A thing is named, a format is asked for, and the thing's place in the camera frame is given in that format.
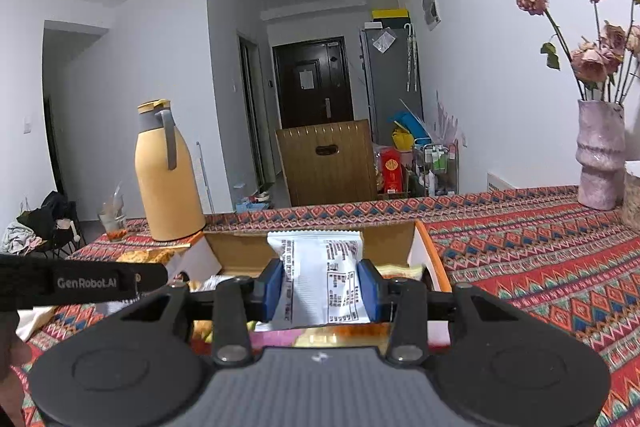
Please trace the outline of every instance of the glass cup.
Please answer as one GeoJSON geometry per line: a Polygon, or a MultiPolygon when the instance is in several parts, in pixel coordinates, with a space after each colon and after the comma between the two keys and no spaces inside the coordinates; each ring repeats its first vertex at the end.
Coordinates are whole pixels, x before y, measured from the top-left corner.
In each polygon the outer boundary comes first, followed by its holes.
{"type": "Polygon", "coordinates": [[[117,243],[127,237],[127,216],[122,196],[112,196],[105,201],[98,210],[98,217],[109,241],[117,243]]]}

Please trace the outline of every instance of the leaf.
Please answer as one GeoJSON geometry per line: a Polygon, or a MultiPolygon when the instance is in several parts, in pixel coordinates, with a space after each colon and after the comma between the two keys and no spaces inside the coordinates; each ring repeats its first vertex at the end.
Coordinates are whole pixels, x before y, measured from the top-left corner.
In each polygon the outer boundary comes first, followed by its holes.
{"type": "Polygon", "coordinates": [[[542,48],[540,48],[540,54],[549,55],[556,54],[556,47],[551,42],[545,42],[542,44],[542,48]]]}
{"type": "Polygon", "coordinates": [[[552,70],[560,70],[560,59],[556,54],[556,47],[551,42],[545,42],[540,48],[540,54],[546,55],[546,66],[552,70]]]}
{"type": "Polygon", "coordinates": [[[552,70],[560,70],[560,59],[555,53],[549,53],[546,56],[546,66],[552,70]]]}

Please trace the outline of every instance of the tablecloth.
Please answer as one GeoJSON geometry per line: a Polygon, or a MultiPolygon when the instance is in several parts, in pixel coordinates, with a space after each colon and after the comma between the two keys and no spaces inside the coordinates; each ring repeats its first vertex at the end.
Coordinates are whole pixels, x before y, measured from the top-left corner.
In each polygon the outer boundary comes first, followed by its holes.
{"type": "MultiPolygon", "coordinates": [[[[577,202],[576,187],[463,196],[302,206],[207,217],[206,231],[323,228],[420,219],[452,283],[472,282],[593,347],[609,365],[612,388],[598,427],[640,426],[640,237],[618,211],[577,202]]],[[[136,247],[162,246],[144,220],[124,243],[101,237],[75,257],[110,260],[136,247]]],[[[30,340],[34,359],[101,317],[91,305],[61,307],[30,340]]],[[[42,421],[28,395],[28,427],[42,421]]]]}

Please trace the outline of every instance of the flower vase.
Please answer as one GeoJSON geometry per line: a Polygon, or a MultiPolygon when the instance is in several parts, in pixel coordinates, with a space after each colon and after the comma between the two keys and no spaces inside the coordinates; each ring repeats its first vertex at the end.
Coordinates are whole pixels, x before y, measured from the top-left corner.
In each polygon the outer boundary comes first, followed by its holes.
{"type": "Polygon", "coordinates": [[[597,210],[622,197],[618,174],[625,165],[625,113],[620,104],[578,100],[578,151],[582,165],[578,201],[597,210]]]}

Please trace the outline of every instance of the wooden chair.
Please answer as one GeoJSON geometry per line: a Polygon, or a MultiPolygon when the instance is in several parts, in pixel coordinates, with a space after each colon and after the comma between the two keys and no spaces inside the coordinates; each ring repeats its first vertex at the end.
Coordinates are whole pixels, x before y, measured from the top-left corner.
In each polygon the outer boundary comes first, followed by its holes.
{"type": "Polygon", "coordinates": [[[276,131],[292,206],[375,200],[368,120],[276,131]]]}

